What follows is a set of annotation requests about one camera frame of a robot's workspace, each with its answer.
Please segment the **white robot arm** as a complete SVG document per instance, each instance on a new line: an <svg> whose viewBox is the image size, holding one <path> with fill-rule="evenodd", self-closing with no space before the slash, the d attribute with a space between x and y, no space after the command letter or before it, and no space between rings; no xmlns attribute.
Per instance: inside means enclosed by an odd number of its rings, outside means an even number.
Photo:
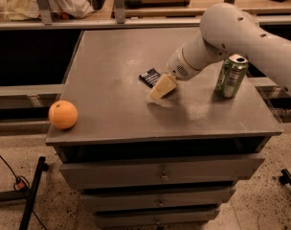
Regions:
<svg viewBox="0 0 291 230"><path fill-rule="evenodd" d="M189 81L232 54L245 56L291 96L291 41L262 30L252 15L229 3L203 13L199 31L171 55L167 69Z"/></svg>

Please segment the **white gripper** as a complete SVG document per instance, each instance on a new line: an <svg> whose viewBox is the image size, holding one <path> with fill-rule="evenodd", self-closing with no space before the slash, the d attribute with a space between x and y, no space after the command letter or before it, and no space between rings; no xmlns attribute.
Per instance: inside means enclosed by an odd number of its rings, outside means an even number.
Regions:
<svg viewBox="0 0 291 230"><path fill-rule="evenodd" d="M181 48L172 54L167 63L167 69L170 74L163 74L147 95L150 101L159 101L173 91L177 87L177 79L189 81L199 74L198 70L193 69L186 63Z"/></svg>

